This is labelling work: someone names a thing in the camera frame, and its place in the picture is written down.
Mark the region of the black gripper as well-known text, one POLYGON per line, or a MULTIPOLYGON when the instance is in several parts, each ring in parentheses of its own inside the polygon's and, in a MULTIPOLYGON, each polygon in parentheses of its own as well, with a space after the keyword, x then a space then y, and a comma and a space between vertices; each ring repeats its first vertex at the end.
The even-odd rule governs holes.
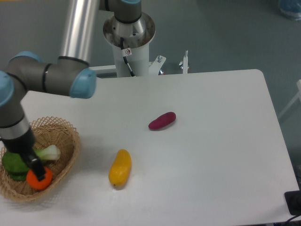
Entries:
POLYGON ((44 165, 33 150, 35 137, 31 128, 20 137, 14 139, 2 138, 2 142, 8 151, 20 155, 21 159, 33 171, 38 181, 45 179, 46 170, 44 165))

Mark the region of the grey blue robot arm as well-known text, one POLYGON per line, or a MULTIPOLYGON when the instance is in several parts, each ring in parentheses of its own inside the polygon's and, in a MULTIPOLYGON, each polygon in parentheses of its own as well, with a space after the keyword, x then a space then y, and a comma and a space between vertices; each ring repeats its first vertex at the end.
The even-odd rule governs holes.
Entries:
POLYGON ((35 138, 21 100, 28 91, 83 99, 94 94, 96 74, 89 63, 99 10, 112 11, 123 24, 134 24, 142 16, 139 0, 71 0, 57 63, 44 63, 38 55, 23 51, 0 72, 0 139, 38 181, 45 178, 46 171, 33 151, 35 138))

